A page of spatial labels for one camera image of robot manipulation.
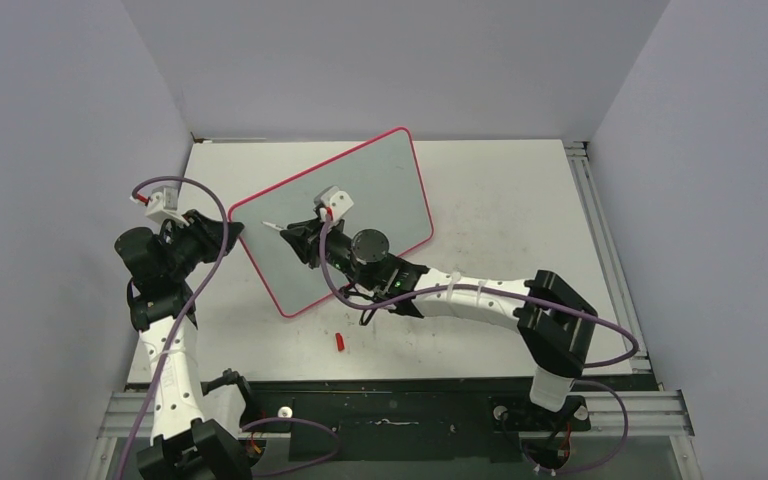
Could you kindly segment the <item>pink framed whiteboard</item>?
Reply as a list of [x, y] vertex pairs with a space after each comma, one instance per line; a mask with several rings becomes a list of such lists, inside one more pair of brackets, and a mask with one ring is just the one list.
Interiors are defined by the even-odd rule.
[[363, 143], [287, 142], [253, 147], [259, 166], [288, 168], [279, 180], [241, 199], [229, 216], [245, 228], [241, 242], [278, 312], [292, 318], [330, 296], [318, 270], [305, 266], [278, 232], [316, 215], [316, 198], [336, 186], [353, 201], [349, 235], [373, 228], [389, 239], [394, 254], [429, 241], [434, 226], [413, 139], [404, 127]]

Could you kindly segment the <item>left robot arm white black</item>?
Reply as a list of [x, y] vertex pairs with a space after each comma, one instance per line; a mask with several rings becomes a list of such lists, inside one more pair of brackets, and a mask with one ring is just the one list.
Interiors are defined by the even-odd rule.
[[131, 278], [126, 287], [133, 328], [148, 355], [152, 379], [123, 446], [122, 478], [140, 426], [152, 417], [150, 444], [136, 454], [144, 479], [249, 479], [244, 447], [201, 403], [210, 389], [237, 380], [234, 371], [203, 385], [198, 376], [195, 300], [187, 277], [201, 263], [218, 267], [243, 232], [240, 222], [211, 220], [195, 210], [165, 220], [158, 232], [136, 227], [115, 242]]

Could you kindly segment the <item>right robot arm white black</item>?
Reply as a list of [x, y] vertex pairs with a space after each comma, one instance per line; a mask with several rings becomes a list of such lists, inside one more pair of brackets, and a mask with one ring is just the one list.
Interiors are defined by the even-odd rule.
[[411, 263], [389, 251], [387, 237], [365, 229], [348, 236], [337, 224], [318, 219], [279, 230], [300, 261], [346, 279], [337, 288], [348, 302], [362, 298], [373, 311], [414, 318], [451, 317], [518, 333], [536, 367], [525, 411], [539, 428], [550, 428], [566, 412], [574, 381], [581, 377], [596, 311], [557, 274], [540, 270], [531, 279], [466, 277]]

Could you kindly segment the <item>white marker pen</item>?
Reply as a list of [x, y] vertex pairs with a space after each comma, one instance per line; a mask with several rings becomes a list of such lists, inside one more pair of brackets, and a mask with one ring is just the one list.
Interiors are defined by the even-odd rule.
[[286, 230], [286, 227], [278, 225], [278, 224], [273, 223], [273, 222], [261, 221], [261, 224], [266, 226], [269, 229], [272, 229], [272, 230], [276, 231], [276, 232], [282, 232], [282, 231]]

